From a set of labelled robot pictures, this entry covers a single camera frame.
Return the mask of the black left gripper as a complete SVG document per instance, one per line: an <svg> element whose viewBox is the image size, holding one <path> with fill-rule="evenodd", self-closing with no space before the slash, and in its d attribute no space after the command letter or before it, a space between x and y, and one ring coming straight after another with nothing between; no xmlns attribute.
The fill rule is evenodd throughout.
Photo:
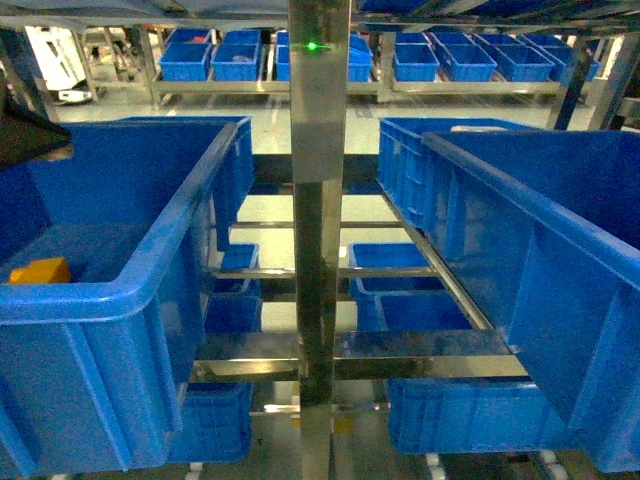
<svg viewBox="0 0 640 480"><path fill-rule="evenodd" d="M71 158L71 132L21 106L1 75L1 172L32 161Z"/></svg>

